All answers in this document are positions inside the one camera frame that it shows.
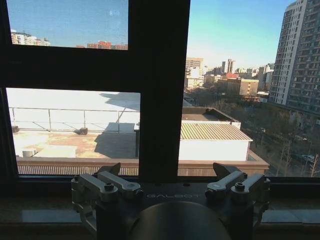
rooftop ledge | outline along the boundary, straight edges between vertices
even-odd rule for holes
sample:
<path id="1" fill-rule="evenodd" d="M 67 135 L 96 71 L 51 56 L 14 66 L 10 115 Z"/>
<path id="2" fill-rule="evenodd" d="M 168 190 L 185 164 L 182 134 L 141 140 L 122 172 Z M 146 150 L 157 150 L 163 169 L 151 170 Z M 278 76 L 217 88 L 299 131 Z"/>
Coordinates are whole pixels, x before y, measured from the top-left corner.
<path id="1" fill-rule="evenodd" d="M 136 176 L 139 174 L 138 159 L 123 158 L 66 158 L 66 157 L 17 157 L 18 172 L 33 175 L 76 175 L 93 174 L 101 166 L 121 163 L 120 175 Z M 207 161 L 180 160 L 178 176 L 215 176 L 213 162 L 235 166 L 249 176 L 264 174 L 269 164 L 249 150 L 247 161 Z"/>

black window frame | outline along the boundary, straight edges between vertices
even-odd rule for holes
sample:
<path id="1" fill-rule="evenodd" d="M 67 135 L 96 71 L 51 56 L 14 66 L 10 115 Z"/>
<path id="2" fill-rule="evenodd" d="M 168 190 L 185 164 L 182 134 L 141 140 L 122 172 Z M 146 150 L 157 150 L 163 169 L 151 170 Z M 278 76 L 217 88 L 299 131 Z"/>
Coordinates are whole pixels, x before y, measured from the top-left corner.
<path id="1" fill-rule="evenodd" d="M 190 0 L 129 0 L 128 50 L 12 45 L 7 3 L 3 2 L 0 9 L 0 186 L 5 195 L 70 196 L 72 178 L 18 175 L 5 88 L 140 93 L 139 176 L 127 179 L 155 183 L 216 180 L 215 177 L 178 176 Z M 101 76 L 108 81 L 98 81 Z M 171 84 L 162 84 L 164 80 Z M 273 196 L 320 196 L 319 177 L 270 179 Z"/>

rooftop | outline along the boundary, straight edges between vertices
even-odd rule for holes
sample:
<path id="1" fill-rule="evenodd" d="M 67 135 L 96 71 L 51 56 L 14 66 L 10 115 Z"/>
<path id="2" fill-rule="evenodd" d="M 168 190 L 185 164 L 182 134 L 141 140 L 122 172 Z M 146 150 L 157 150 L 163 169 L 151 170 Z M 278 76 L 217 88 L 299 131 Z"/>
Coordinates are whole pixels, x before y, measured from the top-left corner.
<path id="1" fill-rule="evenodd" d="M 252 141 L 235 126 L 216 123 L 182 123 L 182 140 L 238 140 Z"/>
<path id="2" fill-rule="evenodd" d="M 236 119 L 214 107 L 183 107 L 182 120 L 238 122 Z"/>

window glass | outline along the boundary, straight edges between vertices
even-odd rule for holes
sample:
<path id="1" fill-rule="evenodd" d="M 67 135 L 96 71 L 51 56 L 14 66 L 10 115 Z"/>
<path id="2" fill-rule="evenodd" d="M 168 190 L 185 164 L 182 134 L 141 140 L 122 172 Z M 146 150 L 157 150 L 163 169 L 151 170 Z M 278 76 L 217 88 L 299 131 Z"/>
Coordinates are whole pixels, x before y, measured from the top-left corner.
<path id="1" fill-rule="evenodd" d="M 7 0 L 12 44 L 128 49 L 128 0 Z"/>
<path id="2" fill-rule="evenodd" d="M 319 27 L 311 1 L 191 1 L 180 176 L 320 176 Z"/>
<path id="3" fill-rule="evenodd" d="M 6 91 L 20 174 L 93 174 L 115 163 L 138 174 L 140 93 Z"/>

blue sky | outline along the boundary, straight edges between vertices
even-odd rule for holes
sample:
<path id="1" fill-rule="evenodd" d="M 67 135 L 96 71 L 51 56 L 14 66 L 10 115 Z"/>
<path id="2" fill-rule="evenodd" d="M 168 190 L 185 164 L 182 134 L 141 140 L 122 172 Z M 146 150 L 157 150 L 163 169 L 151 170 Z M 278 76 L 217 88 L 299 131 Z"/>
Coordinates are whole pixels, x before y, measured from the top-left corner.
<path id="1" fill-rule="evenodd" d="M 191 0 L 188 57 L 210 67 L 228 58 L 235 68 L 276 60 L 282 20 L 294 0 Z"/>
<path id="2" fill-rule="evenodd" d="M 128 43 L 128 0 L 7 0 L 10 28 L 52 46 Z"/>

